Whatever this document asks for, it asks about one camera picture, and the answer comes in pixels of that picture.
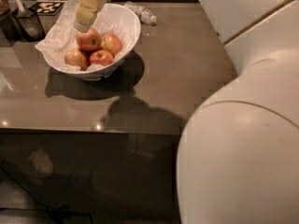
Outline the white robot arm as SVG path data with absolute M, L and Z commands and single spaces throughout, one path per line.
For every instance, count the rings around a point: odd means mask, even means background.
M 190 116 L 182 224 L 299 224 L 299 1 L 199 0 L 238 76 Z

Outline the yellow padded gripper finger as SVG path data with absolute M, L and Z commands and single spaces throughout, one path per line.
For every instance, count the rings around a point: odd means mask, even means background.
M 78 0 L 75 29 L 81 33 L 87 33 L 105 2 L 106 0 Z

